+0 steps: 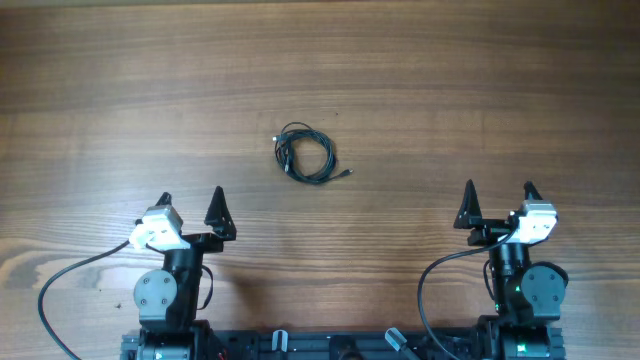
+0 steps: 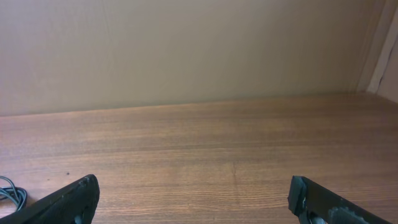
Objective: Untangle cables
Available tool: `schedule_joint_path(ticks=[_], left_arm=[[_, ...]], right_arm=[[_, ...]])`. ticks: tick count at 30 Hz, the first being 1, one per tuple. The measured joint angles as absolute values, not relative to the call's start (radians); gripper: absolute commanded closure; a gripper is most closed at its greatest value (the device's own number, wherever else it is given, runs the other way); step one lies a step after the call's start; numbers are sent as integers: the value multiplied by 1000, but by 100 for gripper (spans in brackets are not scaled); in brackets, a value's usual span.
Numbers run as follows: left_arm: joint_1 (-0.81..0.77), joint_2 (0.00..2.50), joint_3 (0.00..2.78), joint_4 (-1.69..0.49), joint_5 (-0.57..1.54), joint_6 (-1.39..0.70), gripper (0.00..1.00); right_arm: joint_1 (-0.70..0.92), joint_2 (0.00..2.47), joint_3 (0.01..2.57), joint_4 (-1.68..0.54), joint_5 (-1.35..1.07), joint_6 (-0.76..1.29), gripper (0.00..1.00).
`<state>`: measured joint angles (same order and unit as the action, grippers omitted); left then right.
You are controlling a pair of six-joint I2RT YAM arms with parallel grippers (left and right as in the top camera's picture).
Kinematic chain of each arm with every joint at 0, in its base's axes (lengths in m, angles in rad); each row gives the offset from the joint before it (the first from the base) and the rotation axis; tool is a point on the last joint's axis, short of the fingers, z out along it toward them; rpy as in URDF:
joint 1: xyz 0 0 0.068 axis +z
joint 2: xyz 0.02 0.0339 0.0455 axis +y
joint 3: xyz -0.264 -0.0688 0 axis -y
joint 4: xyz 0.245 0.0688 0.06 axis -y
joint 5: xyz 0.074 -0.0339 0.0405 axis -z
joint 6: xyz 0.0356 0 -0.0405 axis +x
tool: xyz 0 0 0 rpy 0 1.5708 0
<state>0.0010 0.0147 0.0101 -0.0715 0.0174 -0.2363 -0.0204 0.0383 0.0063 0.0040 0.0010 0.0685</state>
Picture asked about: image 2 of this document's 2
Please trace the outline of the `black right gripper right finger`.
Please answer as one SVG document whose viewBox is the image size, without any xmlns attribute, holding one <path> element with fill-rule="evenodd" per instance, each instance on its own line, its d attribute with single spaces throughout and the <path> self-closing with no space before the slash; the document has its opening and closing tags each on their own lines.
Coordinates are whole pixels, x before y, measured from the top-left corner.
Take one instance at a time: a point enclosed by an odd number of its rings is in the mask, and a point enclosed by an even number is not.
<svg viewBox="0 0 398 224">
<path fill-rule="evenodd" d="M 301 224 L 390 224 L 304 176 L 292 177 L 288 203 Z"/>
</svg>

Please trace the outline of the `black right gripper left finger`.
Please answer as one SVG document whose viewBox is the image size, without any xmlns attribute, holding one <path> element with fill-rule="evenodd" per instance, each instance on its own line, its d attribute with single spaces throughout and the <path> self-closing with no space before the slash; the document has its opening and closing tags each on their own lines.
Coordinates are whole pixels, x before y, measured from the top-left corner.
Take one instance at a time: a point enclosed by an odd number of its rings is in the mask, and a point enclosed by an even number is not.
<svg viewBox="0 0 398 224">
<path fill-rule="evenodd" d="M 1 200 L 9 199 L 16 211 L 1 218 L 1 224 L 90 224 L 100 199 L 100 187 L 95 175 L 89 174 L 27 206 L 27 191 L 10 186 L 1 188 Z"/>
</svg>

